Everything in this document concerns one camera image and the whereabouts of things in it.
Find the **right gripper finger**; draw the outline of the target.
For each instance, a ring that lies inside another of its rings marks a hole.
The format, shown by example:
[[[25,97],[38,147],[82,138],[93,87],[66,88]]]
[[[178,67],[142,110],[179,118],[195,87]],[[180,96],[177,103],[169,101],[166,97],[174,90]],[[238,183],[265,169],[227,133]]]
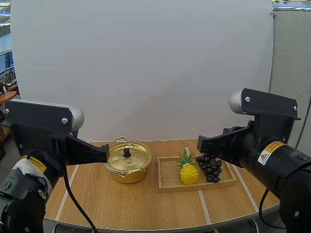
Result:
[[[200,153],[212,155],[216,158],[224,160],[237,167],[242,167],[238,162],[239,146],[236,145],[236,140],[239,138],[239,133],[225,133],[215,137],[198,137],[197,149]]]

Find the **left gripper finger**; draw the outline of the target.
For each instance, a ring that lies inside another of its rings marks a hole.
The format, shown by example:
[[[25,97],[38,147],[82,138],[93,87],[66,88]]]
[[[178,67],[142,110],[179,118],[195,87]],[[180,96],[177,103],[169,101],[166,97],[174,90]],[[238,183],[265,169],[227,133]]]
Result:
[[[75,136],[67,136],[65,153],[66,165],[71,166],[92,163],[107,163],[108,158],[108,144],[97,147]]]

